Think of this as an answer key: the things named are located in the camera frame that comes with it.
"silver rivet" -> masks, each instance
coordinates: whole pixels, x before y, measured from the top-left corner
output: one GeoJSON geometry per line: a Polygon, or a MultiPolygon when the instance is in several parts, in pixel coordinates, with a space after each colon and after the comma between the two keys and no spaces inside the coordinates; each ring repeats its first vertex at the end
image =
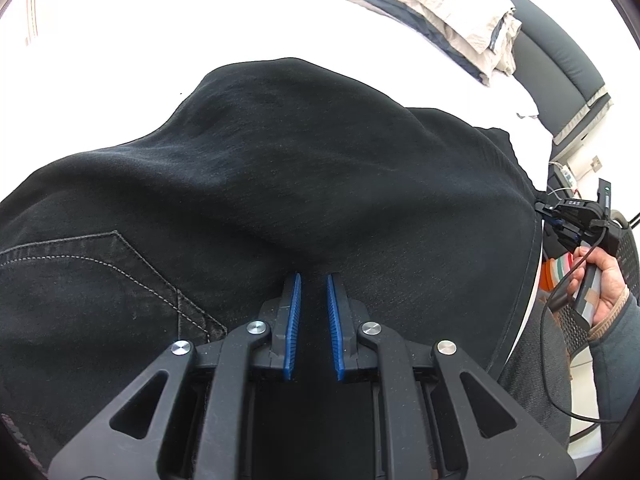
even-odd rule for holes
{"type": "Polygon", "coordinates": [[[262,334],[265,330],[267,330],[267,324],[263,321],[252,321],[246,326],[249,334],[262,334]]]}
{"type": "Polygon", "coordinates": [[[185,355],[191,351],[191,343],[188,341],[176,341],[171,345],[171,352],[174,355],[185,355]]]}
{"type": "Polygon", "coordinates": [[[458,347],[453,341],[444,339],[438,343],[438,352],[444,355],[452,355],[456,353],[458,347]]]}
{"type": "Polygon", "coordinates": [[[362,325],[362,331],[367,335],[377,335],[382,331],[380,323],[375,321],[367,321],[362,325]]]}

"human hand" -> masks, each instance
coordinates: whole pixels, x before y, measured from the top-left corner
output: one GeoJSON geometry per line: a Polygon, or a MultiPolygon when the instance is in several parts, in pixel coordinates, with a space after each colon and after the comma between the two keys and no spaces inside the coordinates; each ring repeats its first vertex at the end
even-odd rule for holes
{"type": "MultiPolygon", "coordinates": [[[[578,247],[574,252],[574,260],[578,261],[589,251],[588,247],[578,247]]],[[[602,279],[600,282],[600,301],[593,316],[593,325],[596,326],[603,321],[611,309],[613,309],[620,294],[625,290],[626,284],[620,272],[618,261],[609,256],[603,249],[596,247],[593,252],[587,256],[585,262],[580,264],[567,286],[567,293],[572,296],[580,287],[580,283],[584,278],[584,269],[586,264],[596,264],[602,271],[602,279]]]]}

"blue rubber grip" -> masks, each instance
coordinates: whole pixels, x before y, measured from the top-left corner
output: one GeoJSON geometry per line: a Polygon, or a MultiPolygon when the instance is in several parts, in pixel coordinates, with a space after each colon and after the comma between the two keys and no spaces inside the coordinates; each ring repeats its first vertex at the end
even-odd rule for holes
{"type": "Polygon", "coordinates": [[[338,315],[338,302],[335,299],[334,280],[331,275],[326,277],[326,306],[329,311],[329,330],[331,331],[331,346],[334,350],[334,367],[338,380],[344,379],[344,356],[342,349],[342,329],[338,315]]]}
{"type": "Polygon", "coordinates": [[[289,381],[296,364],[296,348],[298,346],[298,325],[300,324],[300,299],[302,296],[302,280],[296,274],[289,308],[289,320],[285,334],[284,378],[289,381]]]}

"sleeve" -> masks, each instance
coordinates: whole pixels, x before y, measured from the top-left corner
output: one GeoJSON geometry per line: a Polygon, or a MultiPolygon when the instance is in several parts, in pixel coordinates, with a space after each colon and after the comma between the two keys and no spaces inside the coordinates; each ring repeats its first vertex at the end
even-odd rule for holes
{"type": "MultiPolygon", "coordinates": [[[[640,308],[631,294],[620,307],[607,329],[590,337],[593,378],[598,396],[600,418],[622,420],[640,389],[640,308]]],[[[608,444],[617,424],[602,425],[602,443],[608,444]]]]}

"white bed sheet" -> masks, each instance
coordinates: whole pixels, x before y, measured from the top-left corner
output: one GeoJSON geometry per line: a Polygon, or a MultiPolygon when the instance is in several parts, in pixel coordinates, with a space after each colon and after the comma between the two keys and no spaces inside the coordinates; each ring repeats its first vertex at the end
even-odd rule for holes
{"type": "Polygon", "coordinates": [[[280,57],[407,107],[503,128],[533,184],[546,188],[551,134],[529,117],[537,108],[517,80],[497,73],[485,87],[414,30],[350,2],[75,0],[67,10],[0,61],[0,199],[57,158],[153,131],[210,70],[280,57]]]}

